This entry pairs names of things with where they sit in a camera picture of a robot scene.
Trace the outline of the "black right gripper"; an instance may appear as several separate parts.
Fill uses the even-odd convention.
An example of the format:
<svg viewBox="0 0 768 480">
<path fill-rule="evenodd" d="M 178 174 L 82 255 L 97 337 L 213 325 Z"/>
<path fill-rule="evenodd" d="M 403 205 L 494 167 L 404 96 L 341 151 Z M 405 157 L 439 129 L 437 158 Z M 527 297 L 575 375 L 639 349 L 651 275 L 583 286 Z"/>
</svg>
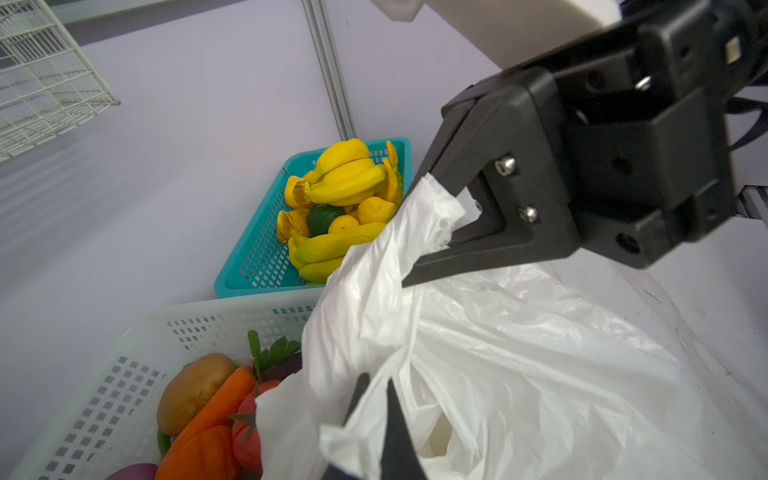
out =
<svg viewBox="0 0 768 480">
<path fill-rule="evenodd" d="M 567 258 L 582 238 L 643 269 L 735 214 L 731 155 L 767 133 L 766 103 L 741 96 L 767 83 L 766 3 L 619 8 L 618 25 L 547 58 L 560 97 L 535 67 L 489 77 L 443 107 L 416 176 L 452 195 L 467 189 L 481 215 L 421 256 L 404 286 Z"/>
</svg>

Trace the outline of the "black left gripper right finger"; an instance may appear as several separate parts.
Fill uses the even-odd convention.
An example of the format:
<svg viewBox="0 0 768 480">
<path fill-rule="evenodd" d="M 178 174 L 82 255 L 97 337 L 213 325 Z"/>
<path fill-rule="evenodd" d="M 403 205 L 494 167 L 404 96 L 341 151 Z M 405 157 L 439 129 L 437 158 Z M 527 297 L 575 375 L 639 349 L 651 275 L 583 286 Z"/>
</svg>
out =
<svg viewBox="0 0 768 480">
<path fill-rule="evenodd" d="M 387 423 L 381 456 L 381 479 L 427 479 L 411 440 L 392 380 L 387 385 Z"/>
</svg>

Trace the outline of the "white plastic grocery bag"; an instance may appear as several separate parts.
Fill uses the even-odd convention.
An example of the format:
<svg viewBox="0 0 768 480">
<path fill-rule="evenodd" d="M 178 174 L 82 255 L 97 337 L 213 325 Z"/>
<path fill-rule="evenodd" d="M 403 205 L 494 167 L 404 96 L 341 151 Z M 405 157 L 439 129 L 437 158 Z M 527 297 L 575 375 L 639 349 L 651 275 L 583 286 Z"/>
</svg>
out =
<svg viewBox="0 0 768 480">
<path fill-rule="evenodd" d="M 533 268 L 403 285 L 463 212 L 426 176 L 331 276 L 302 333 L 302 369 L 256 402 L 265 477 L 318 479 L 333 464 L 381 479 L 392 380 L 430 479 L 713 478 L 701 399 L 625 322 L 519 299 L 516 287 L 546 281 Z"/>
</svg>

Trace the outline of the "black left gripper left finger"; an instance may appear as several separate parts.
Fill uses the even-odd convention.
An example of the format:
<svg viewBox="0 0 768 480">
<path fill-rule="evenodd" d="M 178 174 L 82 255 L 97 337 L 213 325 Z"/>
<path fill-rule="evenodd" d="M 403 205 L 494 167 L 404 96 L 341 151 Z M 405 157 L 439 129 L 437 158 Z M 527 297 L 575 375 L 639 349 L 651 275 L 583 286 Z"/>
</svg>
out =
<svg viewBox="0 0 768 480">
<path fill-rule="evenodd" d="M 344 424 L 346 424 L 347 421 L 349 420 L 350 416 L 354 412 L 357 404 L 359 403 L 361 397 L 365 393 L 369 384 L 370 384 L 369 373 L 363 373 L 358 377 L 355 388 L 352 393 L 351 400 L 349 402 L 349 405 L 345 413 Z M 322 480 L 358 480 L 358 478 L 348 475 L 343 470 L 337 468 L 333 464 L 329 464 L 324 475 L 322 476 Z"/>
</svg>

